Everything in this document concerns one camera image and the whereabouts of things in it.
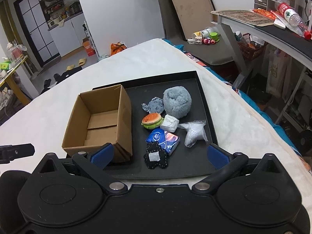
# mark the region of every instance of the hamburger plush toy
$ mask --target hamburger plush toy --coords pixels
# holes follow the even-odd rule
[[[150,113],[142,119],[141,125],[146,129],[158,128],[163,123],[163,117],[159,113]]]

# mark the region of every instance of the small gray stuffed animal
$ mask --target small gray stuffed animal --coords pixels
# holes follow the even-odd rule
[[[162,113],[164,111],[163,100],[158,97],[152,98],[149,104],[142,104],[144,111],[149,113]]]
[[[180,119],[191,109],[191,95],[183,86],[166,89],[163,93],[163,105],[167,114]]]

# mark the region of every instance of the gray chair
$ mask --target gray chair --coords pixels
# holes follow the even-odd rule
[[[169,0],[158,0],[158,2],[166,39],[170,40],[174,45],[183,44],[185,51],[191,53],[211,67],[224,65],[230,62],[233,63],[234,60],[222,36],[220,36],[219,42],[215,45],[188,44],[187,41],[183,40],[180,32],[180,22],[176,16],[174,7],[171,6]]]

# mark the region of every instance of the metal bolt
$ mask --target metal bolt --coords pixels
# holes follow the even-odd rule
[[[110,184],[110,189],[112,190],[121,190],[123,188],[124,188],[124,183],[121,183],[121,182],[113,182]]]
[[[164,192],[164,191],[165,191],[165,189],[163,189],[161,187],[156,188],[156,192]]]
[[[210,188],[210,184],[208,184],[206,182],[199,182],[199,183],[195,184],[195,188],[197,190],[201,190],[201,191],[208,190]]]

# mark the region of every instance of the red box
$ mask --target red box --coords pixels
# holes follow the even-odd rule
[[[83,46],[84,46],[84,48],[85,48],[85,50],[86,50],[88,56],[92,56],[93,54],[96,53],[95,50],[91,47],[90,41],[89,41],[88,38],[84,38],[84,39],[82,40],[82,44],[83,44]]]

